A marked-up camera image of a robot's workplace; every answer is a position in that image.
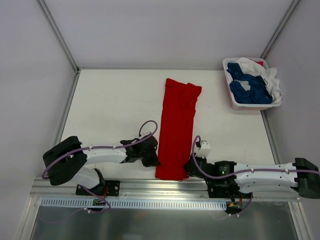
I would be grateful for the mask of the red t shirt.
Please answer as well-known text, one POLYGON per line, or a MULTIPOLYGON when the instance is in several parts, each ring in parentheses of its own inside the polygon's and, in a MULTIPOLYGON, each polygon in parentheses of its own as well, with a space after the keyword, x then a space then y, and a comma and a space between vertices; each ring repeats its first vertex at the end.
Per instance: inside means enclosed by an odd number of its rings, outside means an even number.
POLYGON ((155 177, 182 181, 189 176, 184 168, 192 150, 196 103, 201 86, 166 79, 159 132, 155 177))

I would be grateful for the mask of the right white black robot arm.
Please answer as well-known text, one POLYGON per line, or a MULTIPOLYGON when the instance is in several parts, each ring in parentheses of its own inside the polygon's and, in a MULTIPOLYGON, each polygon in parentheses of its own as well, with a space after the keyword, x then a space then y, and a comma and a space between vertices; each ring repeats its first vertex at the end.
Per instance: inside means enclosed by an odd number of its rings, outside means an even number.
POLYGON ((184 166, 191 177, 203 179, 210 198, 250 198, 258 192, 297 192, 306 199, 320 197, 320 170, 309 160, 277 165, 249 165, 234 161, 208 163, 206 158, 191 156, 184 166))

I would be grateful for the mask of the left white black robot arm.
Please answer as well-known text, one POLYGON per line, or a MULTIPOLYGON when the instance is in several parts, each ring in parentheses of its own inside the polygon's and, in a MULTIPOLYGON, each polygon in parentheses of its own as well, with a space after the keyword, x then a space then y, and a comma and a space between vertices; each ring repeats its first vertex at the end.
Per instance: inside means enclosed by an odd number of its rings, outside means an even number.
POLYGON ((41 178, 52 186, 67 182, 77 184, 79 196, 101 196, 107 192, 108 184, 100 170, 88 168, 89 164, 126 164, 141 161, 144 167, 159 165, 156 150, 158 141, 152 135, 132 140, 121 140, 115 146, 93 146, 81 143, 77 136, 70 136, 42 156, 45 170, 41 178))

